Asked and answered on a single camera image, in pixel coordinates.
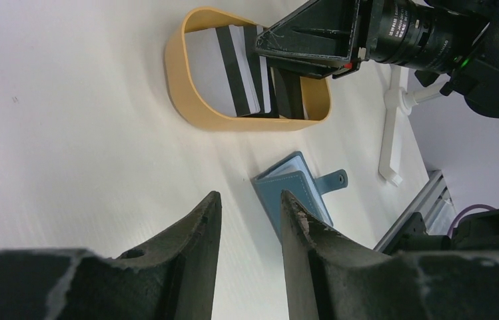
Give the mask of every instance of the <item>blue wallet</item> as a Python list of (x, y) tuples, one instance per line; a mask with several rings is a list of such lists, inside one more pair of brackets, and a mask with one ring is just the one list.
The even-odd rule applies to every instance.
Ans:
[(304, 156), (297, 151), (251, 179), (251, 183), (280, 239), (280, 193), (283, 190), (290, 191), (317, 219), (333, 226), (322, 195), (347, 187), (348, 180), (343, 169), (312, 178)]

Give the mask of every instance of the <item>cable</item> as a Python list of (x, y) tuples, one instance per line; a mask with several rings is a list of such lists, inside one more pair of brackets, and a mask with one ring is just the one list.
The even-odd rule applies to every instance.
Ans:
[(449, 230), (447, 231), (447, 236), (451, 237), (453, 235), (453, 229), (455, 228), (455, 225), (463, 218), (468, 212), (473, 211), (475, 209), (485, 209), (488, 211), (496, 210), (496, 208), (491, 207), (489, 205), (483, 205), (483, 204), (478, 204), (478, 205), (470, 205), (467, 208), (463, 209), (459, 214), (453, 219), (453, 222), (451, 222), (451, 226), (449, 226)]

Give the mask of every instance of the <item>table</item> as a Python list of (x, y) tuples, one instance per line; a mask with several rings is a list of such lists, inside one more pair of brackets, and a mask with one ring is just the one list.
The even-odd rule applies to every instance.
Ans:
[(214, 319), (286, 319), (280, 244), (249, 179), (295, 150), (322, 175), (335, 227), (374, 247), (428, 180), (410, 127), (404, 182), (378, 174), (390, 68), (331, 81), (333, 110), (290, 133), (190, 126), (167, 93), (163, 49), (194, 7), (264, 25), (303, 0), (0, 1), (0, 247), (87, 247), (117, 256), (221, 192)]

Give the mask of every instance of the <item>purple cable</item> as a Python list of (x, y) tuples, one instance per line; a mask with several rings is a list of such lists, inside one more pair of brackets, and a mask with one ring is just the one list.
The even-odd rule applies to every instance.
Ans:
[(469, 211), (473, 211), (475, 209), (485, 209), (488, 211), (496, 210), (496, 208), (493, 208), (489, 205), (470, 205), (467, 208), (463, 209), (459, 214), (453, 219), (453, 222), (451, 222), (451, 226), (449, 226), (449, 230), (447, 231), (447, 236), (451, 237), (453, 235), (453, 229), (455, 228), (455, 225), (463, 218)]

